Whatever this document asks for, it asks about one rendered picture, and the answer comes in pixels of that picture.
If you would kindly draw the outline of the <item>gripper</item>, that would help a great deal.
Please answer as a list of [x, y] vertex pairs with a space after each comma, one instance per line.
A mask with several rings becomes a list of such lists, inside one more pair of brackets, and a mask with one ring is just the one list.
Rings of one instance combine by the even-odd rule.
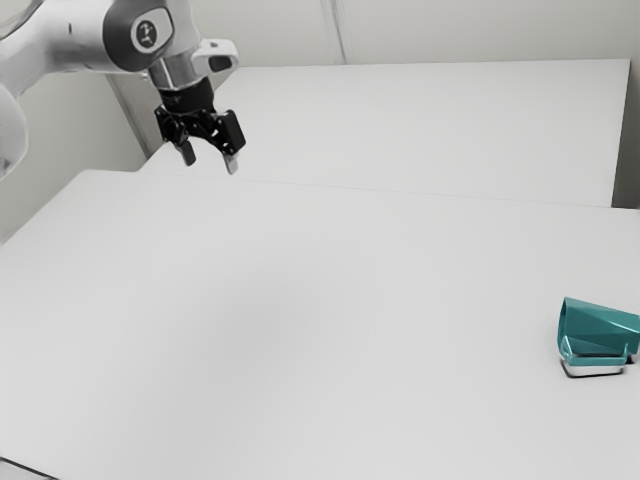
[[161, 138], [174, 144], [185, 165], [196, 162], [189, 141], [195, 136], [213, 145], [221, 153], [228, 174], [234, 175], [246, 139], [235, 111], [215, 109], [211, 82], [201, 80], [180, 90], [159, 90], [159, 96], [161, 104], [154, 113]]

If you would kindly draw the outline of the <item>teal faceted mug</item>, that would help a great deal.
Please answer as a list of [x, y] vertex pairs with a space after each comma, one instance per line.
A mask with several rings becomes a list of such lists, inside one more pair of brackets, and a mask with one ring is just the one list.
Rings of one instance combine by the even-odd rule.
[[565, 297], [557, 346], [571, 367], [623, 367], [640, 353], [640, 315]]

